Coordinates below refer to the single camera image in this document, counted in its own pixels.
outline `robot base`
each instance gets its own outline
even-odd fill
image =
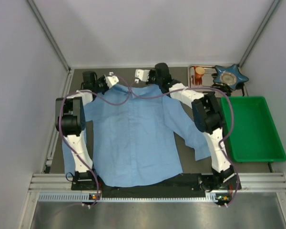
[[[85,173],[76,171],[73,176],[71,190],[96,190],[96,182],[92,173],[90,171]]]

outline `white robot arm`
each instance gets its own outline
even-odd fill
[[[165,63],[157,64],[152,70],[137,69],[135,82],[139,81],[158,85],[162,93],[180,90],[169,95],[192,108],[194,122],[198,130],[204,134],[211,152],[213,174],[217,176],[220,184],[232,178],[235,174],[233,167],[223,154],[226,154],[224,143],[221,143],[222,149],[218,145],[223,139],[223,129],[219,106],[214,94],[205,95],[194,90],[186,90],[187,87],[182,83],[172,79]]]
[[[119,79],[113,73],[109,73],[109,76],[102,76],[97,79],[95,72],[84,72],[83,78],[83,89],[90,90],[95,93],[105,93],[119,82]],[[63,98],[56,99],[55,124],[57,130],[59,130],[58,117],[60,114],[62,99]],[[84,139],[86,121],[83,113],[83,107],[94,99],[95,96],[87,91],[77,91],[76,94],[68,96],[64,104],[64,114],[61,119],[62,132],[66,141],[90,168],[92,168],[93,162],[89,157]],[[87,166],[80,161],[74,152],[72,152],[72,155],[75,162],[75,174],[77,174],[79,178],[89,177],[85,176],[85,174],[90,173]]]

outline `metal floor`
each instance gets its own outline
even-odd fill
[[[79,90],[82,83],[82,72],[87,70],[93,70],[98,76],[102,76],[108,72],[114,72],[118,76],[123,77],[128,84],[134,81],[135,68],[112,68],[112,69],[76,69],[74,71],[70,92],[75,92]],[[187,85],[187,68],[186,67],[173,67],[170,68],[171,75],[173,78],[179,80],[184,85]],[[144,87],[144,83],[136,85],[137,87]],[[193,118],[192,110],[184,106],[184,110],[187,114]],[[93,123],[87,123],[87,136],[88,136],[88,152],[92,157],[93,154]],[[179,158],[184,173],[210,173],[211,172],[211,158],[206,158],[200,161],[195,161],[194,150],[185,145],[184,140],[175,134],[175,141],[177,145],[177,150],[179,153]],[[267,163],[236,163],[240,173],[264,173],[269,172]],[[64,173],[64,163],[62,157],[61,149],[61,139],[59,137],[53,162],[51,165],[50,173]]]
[[[69,205],[38,202],[31,228],[286,229],[275,193],[240,193],[229,208],[215,203],[99,203],[90,210]]]

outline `white enclosure panel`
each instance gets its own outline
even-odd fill
[[[27,3],[0,0],[0,229],[17,228],[66,75]]]
[[[72,67],[238,63],[273,0],[35,0]]]
[[[286,152],[286,0],[266,27],[243,71],[249,77],[249,94],[266,98]],[[286,162],[274,166],[286,176]]]

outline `green tray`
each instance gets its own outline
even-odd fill
[[[235,125],[227,142],[236,162],[286,161],[282,143],[276,131],[264,97],[230,97]],[[221,98],[226,120],[225,134],[231,127],[228,102]]]

